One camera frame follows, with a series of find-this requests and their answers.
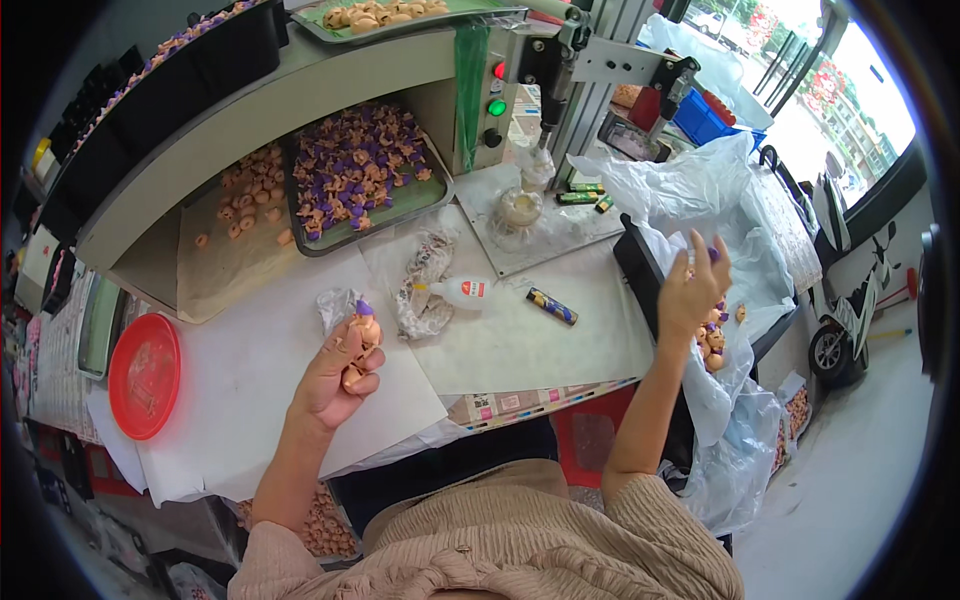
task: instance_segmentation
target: right hand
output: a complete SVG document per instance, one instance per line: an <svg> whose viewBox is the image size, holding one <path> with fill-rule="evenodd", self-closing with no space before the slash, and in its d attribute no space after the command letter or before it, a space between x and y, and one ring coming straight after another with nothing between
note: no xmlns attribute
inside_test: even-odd
<svg viewBox="0 0 960 600"><path fill-rule="evenodd" d="M657 299L660 347L672 344L686 350L710 308L730 288L730 257L720 236L713 236L713 246L720 252L720 258L712 265L704 238L696 229L690 230L690 241L693 242L694 278L686 278L690 259L684 249L677 253L670 274L660 288Z"/></svg>
<svg viewBox="0 0 960 600"><path fill-rule="evenodd" d="M360 407L364 398L380 386L380 376L374 370L383 366L387 357L377 348L360 366L368 371L348 392L341 385L344 369L362 351L360 330L348 325L347 317L326 338L320 352L307 365L300 380L291 409L298 415L317 418L322 428L332 433Z"/></svg>

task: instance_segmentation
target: finger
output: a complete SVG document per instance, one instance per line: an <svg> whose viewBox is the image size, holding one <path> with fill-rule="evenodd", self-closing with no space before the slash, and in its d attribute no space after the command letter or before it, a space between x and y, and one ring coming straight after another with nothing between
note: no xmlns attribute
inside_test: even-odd
<svg viewBox="0 0 960 600"><path fill-rule="evenodd" d="M338 333L338 329L339 326L334 329L334 334ZM363 338L357 327L348 326L343 338L334 334L331 334L330 339L324 343L323 349L326 351L317 355L319 363L317 374L319 375L333 375L341 372L363 351Z"/></svg>
<svg viewBox="0 0 960 600"><path fill-rule="evenodd" d="M717 233L713 236L713 247L720 252L720 258L713 263L713 278L717 282L717 288L721 294L725 293L731 285L730 279L730 252L727 250L727 244Z"/></svg>
<svg viewBox="0 0 960 600"><path fill-rule="evenodd" d="M707 244L704 243L703 236L696 229L690 230L690 241L693 243L693 264L697 270L697 277L705 276L710 272L710 255L707 253Z"/></svg>
<svg viewBox="0 0 960 600"><path fill-rule="evenodd" d="M686 267L690 264L690 254L686 251L686 248L677 252L677 256L673 259L673 266L670 267L670 274L667 276L668 281L676 281L677 283L683 283L686 281Z"/></svg>
<svg viewBox="0 0 960 600"><path fill-rule="evenodd" d="M380 387L380 375L370 372L353 382L348 392L358 396L367 396Z"/></svg>
<svg viewBox="0 0 960 600"><path fill-rule="evenodd" d="M358 361L356 366L366 371L375 371L380 367L383 367L383 363L385 362L387 362L387 355L383 353L383 350L377 348L371 352L371 355L366 359Z"/></svg>
<svg viewBox="0 0 960 600"><path fill-rule="evenodd" d="M321 353L326 354L327 352L333 350L333 347L337 345L337 338L346 340L349 323L352 320L352 317L347 317L346 319L340 321L337 326L333 328L333 331L330 332L330 335L326 336L324 344L320 348Z"/></svg>

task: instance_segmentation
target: beige blouse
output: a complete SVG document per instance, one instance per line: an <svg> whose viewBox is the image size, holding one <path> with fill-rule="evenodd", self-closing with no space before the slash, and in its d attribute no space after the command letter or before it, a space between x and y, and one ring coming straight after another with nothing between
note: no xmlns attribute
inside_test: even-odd
<svg viewBox="0 0 960 600"><path fill-rule="evenodd" d="M567 499L557 463L516 461L384 511L347 570L324 573L296 534L258 523L228 595L743 598L730 556L658 477L638 476L606 512Z"/></svg>

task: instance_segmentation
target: green button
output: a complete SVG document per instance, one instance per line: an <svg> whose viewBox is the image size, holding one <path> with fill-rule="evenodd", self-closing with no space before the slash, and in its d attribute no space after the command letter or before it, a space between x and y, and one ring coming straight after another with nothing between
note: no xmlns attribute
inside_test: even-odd
<svg viewBox="0 0 960 600"><path fill-rule="evenodd" d="M487 107L487 112L492 114L495 117L498 117L501 114L503 114L503 111L506 109L507 109L507 103L505 103L502 100L494 100Z"/></svg>

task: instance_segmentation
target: white plastic bottle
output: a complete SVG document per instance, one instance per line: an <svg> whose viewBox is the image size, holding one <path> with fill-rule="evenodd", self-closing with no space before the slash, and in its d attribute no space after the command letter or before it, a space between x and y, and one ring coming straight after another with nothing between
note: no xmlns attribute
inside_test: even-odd
<svg viewBox="0 0 960 600"><path fill-rule="evenodd" d="M419 290L430 290L431 294L443 297L459 308L483 310L493 292L490 280L480 276L454 276L446 281L430 285L414 285Z"/></svg>

